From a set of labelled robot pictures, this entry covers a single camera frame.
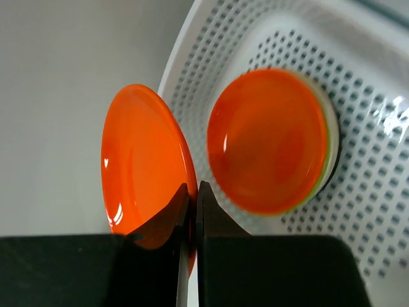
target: white plastic basket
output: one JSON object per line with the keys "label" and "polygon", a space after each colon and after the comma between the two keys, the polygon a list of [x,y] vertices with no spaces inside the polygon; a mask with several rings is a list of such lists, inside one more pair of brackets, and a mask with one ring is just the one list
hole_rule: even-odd
{"label": "white plastic basket", "polygon": [[[343,239],[375,307],[409,301],[408,34],[350,1],[196,0],[159,88],[197,179],[211,183],[223,209],[252,234]],[[206,128],[223,89],[248,69],[268,66],[295,68],[322,86],[339,115],[342,152],[315,199],[283,216],[259,217],[216,184]]]}

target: dish rack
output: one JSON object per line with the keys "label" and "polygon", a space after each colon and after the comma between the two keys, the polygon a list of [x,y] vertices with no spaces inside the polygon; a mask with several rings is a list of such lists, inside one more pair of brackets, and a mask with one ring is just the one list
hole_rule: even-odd
{"label": "dish rack", "polygon": [[[198,180],[209,181],[240,226],[253,235],[339,237],[375,307],[409,301],[408,38],[406,29],[351,1],[196,0],[158,91],[187,139]],[[341,128],[328,185],[281,216],[255,216],[231,203],[206,156],[218,96],[261,67],[296,69],[319,84]]]}

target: perforated basket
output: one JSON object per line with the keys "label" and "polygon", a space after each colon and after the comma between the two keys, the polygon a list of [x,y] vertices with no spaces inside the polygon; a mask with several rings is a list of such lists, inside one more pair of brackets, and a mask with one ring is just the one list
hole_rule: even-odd
{"label": "perforated basket", "polygon": [[[341,127],[341,158],[328,186],[283,216],[253,216],[232,204],[206,156],[217,97],[258,67],[297,69],[318,83]],[[185,134],[197,179],[211,183],[220,205],[243,228],[337,236],[356,256],[374,306],[408,306],[408,84],[408,32],[356,3],[197,0],[159,94]]]}

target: held orange plate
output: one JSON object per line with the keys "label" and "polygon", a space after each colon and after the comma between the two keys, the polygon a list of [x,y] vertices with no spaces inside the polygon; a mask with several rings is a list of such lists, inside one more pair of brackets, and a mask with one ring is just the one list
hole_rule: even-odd
{"label": "held orange plate", "polygon": [[323,171],[327,128],[311,90],[284,70],[255,70],[233,81],[210,116],[213,175],[239,207],[278,214],[297,206]]}
{"label": "held orange plate", "polygon": [[[102,135],[101,177],[114,233],[128,234],[147,222],[182,183],[196,204],[196,175],[185,138],[164,101],[149,88],[129,85],[115,96]],[[192,227],[195,217],[190,218]],[[190,267],[195,254],[192,248]]]}

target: perforated surface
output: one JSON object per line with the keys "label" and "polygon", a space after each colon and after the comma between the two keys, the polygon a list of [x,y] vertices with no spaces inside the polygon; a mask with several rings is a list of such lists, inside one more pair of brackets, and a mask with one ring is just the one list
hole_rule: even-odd
{"label": "perforated surface", "polygon": [[[352,30],[350,37],[337,36]],[[393,59],[380,63],[381,55]],[[328,186],[279,217],[238,209],[214,181],[206,158],[206,125],[215,100],[234,78],[261,67],[295,69],[318,83],[334,103],[341,128],[340,161]],[[409,111],[401,84],[408,69],[407,58],[313,1],[217,1],[200,27],[170,106],[198,180],[211,183],[221,206],[241,226],[253,234],[335,235],[351,247],[375,306],[404,306]],[[394,294],[382,295],[391,289]]]}

